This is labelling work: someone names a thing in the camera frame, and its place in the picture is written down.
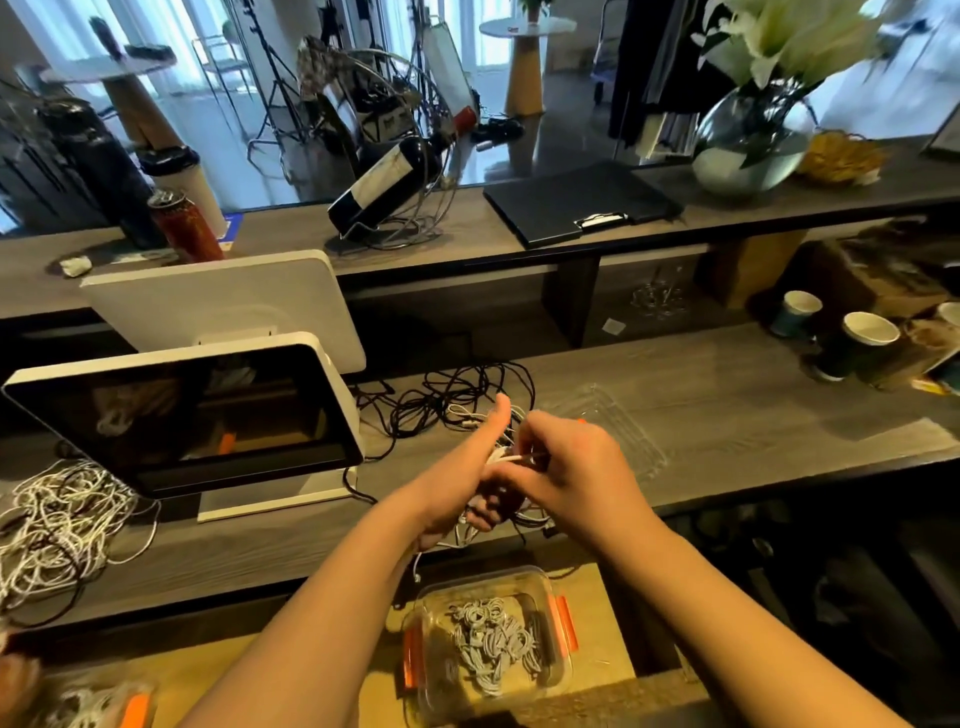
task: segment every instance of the wine bottle label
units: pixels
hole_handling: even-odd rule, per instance
[[[367,173],[353,183],[350,194],[361,209],[369,207],[380,195],[413,172],[398,146],[387,152]]]

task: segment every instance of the cart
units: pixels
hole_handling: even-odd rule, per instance
[[[612,84],[616,79],[617,55],[620,51],[620,36],[606,36],[607,8],[614,3],[624,3],[627,0],[604,0],[603,10],[600,12],[600,35],[597,38],[597,50],[593,54],[593,68],[590,78],[594,81],[593,105],[603,101],[603,84]]]

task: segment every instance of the monitor screen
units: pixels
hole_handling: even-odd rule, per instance
[[[150,497],[362,459],[317,353],[299,344],[26,381],[5,391]]]

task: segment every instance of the monitor stand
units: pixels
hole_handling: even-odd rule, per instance
[[[343,470],[337,469],[206,491],[200,496],[197,523],[350,497],[350,492],[344,488],[343,477]],[[356,482],[356,468],[350,468],[348,477],[351,483]]]

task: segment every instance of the clipboard clip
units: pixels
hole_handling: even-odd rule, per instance
[[[630,217],[624,212],[595,212],[581,220],[574,220],[573,224],[582,231],[593,231],[613,228],[628,222],[630,222]]]

